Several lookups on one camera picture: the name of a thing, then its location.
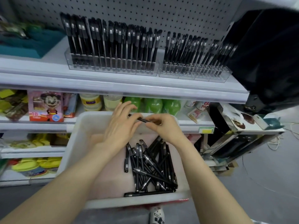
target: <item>pile of pens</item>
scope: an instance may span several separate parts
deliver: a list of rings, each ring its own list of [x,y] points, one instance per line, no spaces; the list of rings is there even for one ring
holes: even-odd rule
[[[143,140],[139,140],[136,148],[132,148],[128,143],[124,165],[126,173],[129,171],[129,160],[135,192],[127,192],[124,197],[173,193],[178,188],[169,146],[160,136],[149,147]],[[155,186],[155,191],[148,192],[150,183]]]
[[[162,73],[171,73],[177,78],[190,76],[194,79],[212,75],[219,77],[223,71],[229,71],[225,66],[229,56],[228,52],[223,51],[223,45],[217,50],[219,40],[214,40],[204,55],[207,41],[208,38],[188,34],[181,37],[180,33],[177,35],[173,33],[171,36],[169,31],[166,37]]]
[[[155,70],[162,30],[61,13],[75,69],[126,73]]]

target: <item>left hand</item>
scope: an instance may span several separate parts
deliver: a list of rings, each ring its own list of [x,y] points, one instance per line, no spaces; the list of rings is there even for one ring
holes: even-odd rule
[[[108,127],[105,130],[103,143],[107,147],[113,148],[116,155],[132,138],[137,127],[142,122],[137,118],[142,117],[141,113],[134,113],[132,116],[128,114],[132,109],[137,109],[135,105],[131,105],[131,101],[119,103],[115,108]]]

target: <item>forearm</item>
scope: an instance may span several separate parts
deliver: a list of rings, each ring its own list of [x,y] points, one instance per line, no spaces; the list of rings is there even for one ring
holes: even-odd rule
[[[2,219],[0,224],[71,223],[84,207],[95,178],[111,159],[112,154],[105,151],[105,147],[97,146]]]
[[[186,138],[176,147],[200,223],[252,224],[242,207],[205,164],[193,144]]]

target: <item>green bottle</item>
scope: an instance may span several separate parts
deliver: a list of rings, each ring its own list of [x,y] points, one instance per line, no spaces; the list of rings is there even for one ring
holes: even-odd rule
[[[146,98],[145,99],[145,112],[146,113],[161,113],[163,108],[162,99]]]
[[[163,113],[175,116],[181,110],[181,101],[179,100],[163,100],[163,103]]]
[[[139,112],[141,98],[140,97],[126,97],[124,102],[131,101],[133,105],[137,107],[137,109],[133,109],[131,112]]]

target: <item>white plastic bin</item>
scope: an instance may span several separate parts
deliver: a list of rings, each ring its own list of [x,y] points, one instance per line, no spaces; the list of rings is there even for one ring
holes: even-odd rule
[[[88,148],[91,146],[90,143],[92,143],[92,141],[95,143],[94,139],[99,138],[95,136],[92,137],[92,135],[104,133],[110,117],[111,112],[104,111],[84,112],[79,115],[57,174],[60,174],[86,154]],[[157,135],[153,131],[146,128],[144,124],[141,124],[133,138],[130,140],[130,145],[135,147],[136,143],[139,142],[139,139],[143,139],[149,146],[156,136]],[[169,149],[178,181],[178,189],[175,193],[123,197],[125,192],[135,190],[131,165],[129,164],[128,173],[125,173],[123,170],[125,159],[124,148],[107,164],[96,179],[89,195],[90,200],[87,201],[85,208],[124,207],[186,200],[190,198],[189,185],[184,173],[181,158],[172,145],[169,146]]]

